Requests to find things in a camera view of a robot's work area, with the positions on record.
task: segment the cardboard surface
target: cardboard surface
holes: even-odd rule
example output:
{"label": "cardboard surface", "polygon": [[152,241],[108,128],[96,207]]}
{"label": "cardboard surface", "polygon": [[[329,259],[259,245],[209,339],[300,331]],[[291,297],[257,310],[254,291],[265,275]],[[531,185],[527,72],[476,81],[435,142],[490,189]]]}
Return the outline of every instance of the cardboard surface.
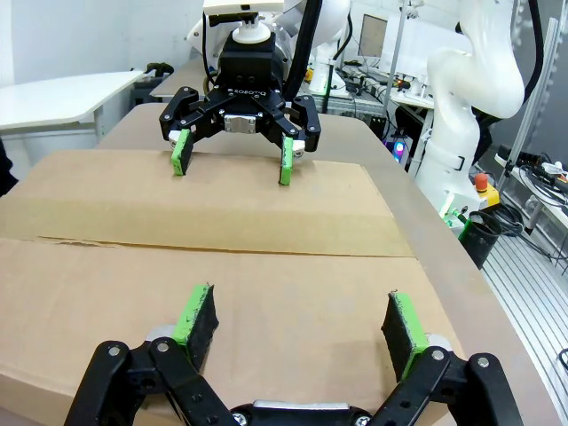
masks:
{"label": "cardboard surface", "polygon": [[220,321],[204,375],[228,406],[262,398],[375,410],[395,385],[380,330],[395,288],[414,299],[425,329],[459,348],[412,258],[14,240],[0,241],[0,256],[9,265],[0,272],[0,310],[10,318],[0,334],[0,405],[50,425],[62,424],[99,343],[137,347],[153,327],[175,323],[204,282],[215,285]]}
{"label": "cardboard surface", "polygon": [[[58,231],[56,238],[73,241],[77,235],[72,233],[83,232],[82,226],[89,230],[86,240],[93,241],[125,242],[127,234],[122,228],[129,226],[136,232],[128,235],[147,230],[145,238],[158,236],[161,226],[167,229],[172,196],[185,205],[186,191],[199,193],[190,184],[180,187],[171,176],[162,181],[157,164],[167,163],[167,157],[162,159],[158,153],[138,152],[129,160],[121,152],[81,155],[57,154],[40,163],[0,202],[4,224],[0,231],[3,408],[43,424],[62,424],[99,343],[120,340],[137,347],[153,327],[175,323],[193,286],[206,282],[216,286],[220,327],[204,375],[229,407],[262,398],[298,403],[345,401],[376,410],[395,386],[380,330],[387,293],[394,289],[413,298],[425,330],[446,336],[462,355],[433,287],[409,251],[407,256],[301,256],[22,241],[20,238],[35,238],[36,234],[53,238],[53,230]],[[111,158],[120,161],[110,162]],[[210,155],[196,159],[186,181],[193,179],[195,185],[201,182],[209,188],[208,193],[200,194],[202,207],[244,206],[251,215],[254,211],[287,212],[290,219],[302,212],[317,213],[324,221],[334,215],[343,218],[333,226],[349,223],[348,216],[356,219],[353,223],[366,217],[376,220],[371,223],[392,220],[381,195],[359,166],[315,162],[313,169],[295,176],[296,182],[304,177],[305,185],[291,186],[293,192],[282,193],[272,179],[252,178],[262,176],[264,169],[277,177],[278,168],[268,168],[270,160]],[[199,167],[201,161],[211,167]],[[239,185],[234,183],[233,163],[247,165],[238,175]],[[71,173],[73,164],[80,164],[81,172]],[[241,197],[234,196],[240,191]],[[224,200],[218,198],[219,192]],[[97,204],[99,209],[91,209]],[[120,216],[128,204],[140,211],[161,208],[165,225],[148,222],[143,228],[133,226],[138,223],[133,220],[109,227],[100,220],[108,211],[113,217]],[[65,227],[73,223],[81,226]],[[34,231],[24,235],[28,226]],[[211,226],[201,222],[196,232],[207,233]],[[271,229],[251,226],[249,231],[249,240],[258,244],[256,235]],[[226,244],[234,243],[225,238]],[[330,251],[345,244],[345,240],[329,240],[320,230],[304,239],[317,249]],[[368,241],[369,253],[386,253],[389,248],[384,245],[388,244],[407,249],[399,234],[392,243],[381,238]],[[422,424],[432,424],[444,412],[442,406],[430,405]],[[177,422],[163,401],[152,401],[140,412],[137,424]]]}
{"label": "cardboard surface", "polygon": [[[162,104],[136,106],[105,136],[99,148],[168,149],[156,120],[163,108]],[[364,122],[328,114],[320,114],[319,122],[318,151],[304,159],[352,162],[365,167],[436,290],[465,353],[469,356],[487,351],[500,359],[525,424],[560,425],[550,396],[507,314],[415,182]],[[218,133],[214,138],[202,140],[195,150],[280,157],[278,147],[262,135],[238,133]],[[451,425],[453,419],[437,424]]]}
{"label": "cardboard surface", "polygon": [[357,164],[304,162],[278,185],[273,159],[196,154],[186,177],[168,153],[67,151],[0,201],[0,230],[186,249],[411,256]]}

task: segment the desk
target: desk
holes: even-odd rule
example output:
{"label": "desk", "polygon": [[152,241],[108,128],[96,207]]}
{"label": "desk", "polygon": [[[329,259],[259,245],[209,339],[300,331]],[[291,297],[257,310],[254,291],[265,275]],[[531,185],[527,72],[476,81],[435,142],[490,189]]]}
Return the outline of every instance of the desk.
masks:
{"label": "desk", "polygon": [[[505,164],[507,164],[507,160],[502,159],[498,154],[495,155],[495,161],[499,165],[501,165],[502,167],[505,167]],[[514,167],[513,170],[511,171],[511,175],[513,176],[513,178],[515,178],[517,181],[519,181],[526,189],[528,189],[529,191],[534,193],[536,195],[537,200],[538,200],[538,204],[537,204],[536,208],[534,209],[534,212],[531,214],[531,218],[529,219],[528,224],[526,225],[527,230],[529,230],[531,232],[534,229],[534,227],[536,226],[536,224],[539,220],[540,214],[543,211],[545,213],[547,213],[548,215],[558,219],[558,222],[560,222],[564,228],[568,229],[568,216],[565,215],[565,213],[562,211],[562,208],[545,204],[544,202],[540,201],[540,198],[542,198],[544,200],[548,199],[549,202],[551,202],[553,204],[558,204],[558,202],[555,201],[555,200],[549,199],[547,196],[545,196],[543,193],[541,193],[538,189],[536,189],[536,187],[529,180],[529,178],[525,176],[526,171],[524,171],[524,170],[521,171],[518,167]]]}
{"label": "desk", "polygon": [[170,75],[156,86],[154,90],[150,92],[150,95],[155,98],[170,101],[182,86],[189,86],[196,89],[202,95],[204,78],[205,70],[203,69],[203,61],[201,58],[194,59],[176,69],[174,74]]}
{"label": "desk", "polygon": [[[430,128],[432,127],[432,123],[434,122],[434,100],[408,97],[403,91],[396,91],[394,94],[391,94],[390,100],[400,105],[401,107],[405,108],[405,110],[411,116],[413,116],[417,121],[422,122],[422,132],[420,134],[420,138],[418,139],[418,146],[414,151],[414,156],[410,163],[410,168],[408,169],[408,174],[411,176],[411,178],[415,178],[416,173],[418,173],[418,169],[422,162],[422,155],[426,147],[426,138],[425,138],[426,133],[428,132],[428,130],[430,130]],[[422,119],[412,109],[406,106],[428,109],[426,118]]]}
{"label": "desk", "polygon": [[[105,136],[103,104],[133,84],[142,71],[77,75],[0,89],[0,134],[95,129]],[[79,123],[94,113],[93,123]]]}
{"label": "desk", "polygon": [[[160,104],[137,106],[99,147],[169,149],[158,124],[163,108]],[[356,162],[367,168],[423,265],[465,353],[489,351],[499,357],[525,424],[560,424],[533,363],[492,290],[414,181],[363,122],[324,114],[319,118],[319,149],[306,157]],[[223,132],[200,141],[195,151],[280,156],[280,150],[260,135]]]}

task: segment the monitor screen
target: monitor screen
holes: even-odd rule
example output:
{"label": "monitor screen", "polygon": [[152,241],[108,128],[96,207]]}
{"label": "monitor screen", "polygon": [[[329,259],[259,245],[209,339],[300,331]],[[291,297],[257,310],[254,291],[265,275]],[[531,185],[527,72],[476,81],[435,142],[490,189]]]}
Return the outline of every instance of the monitor screen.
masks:
{"label": "monitor screen", "polygon": [[363,15],[361,38],[359,39],[359,56],[381,58],[383,54],[384,35],[387,21],[371,15]]}

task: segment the cable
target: cable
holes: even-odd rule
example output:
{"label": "cable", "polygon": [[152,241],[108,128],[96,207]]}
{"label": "cable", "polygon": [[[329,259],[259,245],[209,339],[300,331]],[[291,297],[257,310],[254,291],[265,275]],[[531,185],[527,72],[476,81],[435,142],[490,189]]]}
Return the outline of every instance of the cable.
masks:
{"label": "cable", "polygon": [[355,109],[354,117],[357,118],[357,100],[355,99],[355,95],[351,93],[351,99],[353,99],[353,108]]}
{"label": "cable", "polygon": [[[345,38],[345,41],[343,42],[342,46],[337,50],[337,53],[334,55],[333,61],[336,61],[337,58],[339,58],[339,55],[341,55],[342,52],[345,50],[345,48],[347,47],[347,44],[349,44],[349,41],[351,40],[351,37],[353,36],[353,22],[351,21],[351,13],[347,14],[347,24],[349,25],[349,33],[347,34],[347,38]],[[329,65],[329,74],[327,76],[326,94],[323,97],[323,104],[321,106],[322,114],[327,114],[327,106],[329,105],[329,94],[331,93],[331,83],[332,83],[333,77],[334,77],[334,66],[330,64]]]}
{"label": "cable", "polygon": [[320,17],[322,4],[323,0],[308,0],[305,6],[302,24],[300,25],[300,31],[298,32],[298,38],[296,40],[294,59],[292,60],[288,79],[284,83],[284,90],[282,92],[282,97],[287,102],[291,101],[296,96],[304,80],[305,70],[310,60],[313,35],[318,26],[318,18]]}
{"label": "cable", "polygon": [[552,256],[544,248],[538,246],[527,237],[523,235],[525,229],[525,222],[523,220],[523,214],[519,209],[514,206],[505,204],[503,201],[497,204],[491,210],[491,216],[494,217],[501,225],[503,230],[501,235],[507,237],[518,237],[523,240],[531,249],[539,253],[540,255],[546,257],[548,260],[568,260],[568,256]]}
{"label": "cable", "polygon": [[201,38],[201,54],[203,55],[203,67],[205,68],[205,75],[211,84],[215,85],[213,77],[209,72],[209,65],[207,64],[207,18],[205,17],[205,12],[203,13],[203,37]]}
{"label": "cable", "polygon": [[[530,188],[530,186],[526,183],[525,181],[525,177],[523,176],[523,171],[524,170],[529,170],[530,171],[530,167],[527,165],[521,166],[519,168],[519,173],[518,176],[520,177],[521,183],[526,186],[527,188]],[[542,182],[540,182],[540,180],[538,178],[536,178],[535,176],[533,176],[532,172],[527,172],[526,176],[528,177],[529,181],[531,182],[532,186],[541,194],[543,194],[545,197],[548,197],[549,199],[552,199],[554,201],[556,201],[556,204],[553,202],[550,202],[550,200],[545,200],[543,199],[541,196],[539,196],[536,192],[533,192],[534,196],[536,198],[539,199],[540,202],[547,204],[549,206],[552,207],[563,207],[566,204],[568,204],[568,200],[566,200],[566,197],[564,195],[564,193],[562,192],[556,192],[552,189],[549,189],[545,186],[543,186]],[[560,197],[558,197],[556,194],[562,194],[563,195],[563,199],[561,199]]]}
{"label": "cable", "polygon": [[566,363],[564,358],[562,358],[565,353],[568,353],[568,348],[562,349],[560,351],[560,353],[558,354],[558,360],[560,361],[560,364],[562,364],[562,367],[564,367],[564,369],[568,371],[568,363]]}

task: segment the screw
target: screw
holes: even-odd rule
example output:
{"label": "screw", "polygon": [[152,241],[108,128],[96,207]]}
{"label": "screw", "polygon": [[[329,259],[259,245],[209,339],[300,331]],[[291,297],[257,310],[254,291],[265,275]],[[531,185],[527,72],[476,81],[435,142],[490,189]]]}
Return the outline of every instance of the screw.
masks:
{"label": "screw", "polygon": [[247,418],[244,414],[241,413],[233,413],[233,419],[240,425],[240,426],[247,426]]}
{"label": "screw", "polygon": [[168,346],[167,343],[162,342],[162,343],[158,343],[158,351],[160,352],[165,352],[169,349],[170,347]]}
{"label": "screw", "polygon": [[441,361],[442,359],[444,359],[444,353],[442,351],[433,351],[432,358],[436,361]]}
{"label": "screw", "polygon": [[481,357],[480,359],[477,360],[477,363],[482,368],[488,368],[489,367],[489,359],[487,359],[486,357]]}
{"label": "screw", "polygon": [[366,416],[366,415],[361,415],[356,421],[355,421],[355,426],[367,426],[367,423],[369,423],[369,420],[371,420],[370,417]]}
{"label": "screw", "polygon": [[110,348],[108,350],[108,354],[111,357],[115,357],[116,355],[118,355],[119,353],[121,353],[121,348],[119,348],[118,346],[113,346],[112,348]]}

